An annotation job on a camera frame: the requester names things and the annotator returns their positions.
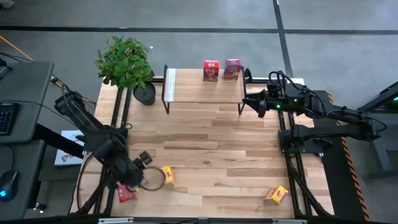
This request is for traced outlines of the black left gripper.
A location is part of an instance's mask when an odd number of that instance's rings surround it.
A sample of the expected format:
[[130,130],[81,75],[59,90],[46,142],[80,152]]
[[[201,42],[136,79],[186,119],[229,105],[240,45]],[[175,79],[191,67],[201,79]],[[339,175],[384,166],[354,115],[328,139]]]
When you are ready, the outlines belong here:
[[136,187],[136,191],[143,190],[141,181],[143,180],[143,170],[145,164],[142,159],[137,157],[131,160],[125,155],[116,157],[113,160],[113,174],[116,178],[108,180],[109,191],[115,191],[118,188],[118,182],[130,187]]

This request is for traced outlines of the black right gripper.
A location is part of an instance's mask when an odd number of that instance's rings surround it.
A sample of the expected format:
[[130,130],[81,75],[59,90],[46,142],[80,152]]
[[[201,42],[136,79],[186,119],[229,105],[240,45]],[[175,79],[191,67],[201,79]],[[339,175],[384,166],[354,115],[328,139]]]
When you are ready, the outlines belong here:
[[266,110],[287,111],[289,104],[286,99],[280,95],[279,90],[268,89],[257,93],[248,93],[243,98],[243,103],[253,109],[256,113],[259,112],[259,102],[266,100]]

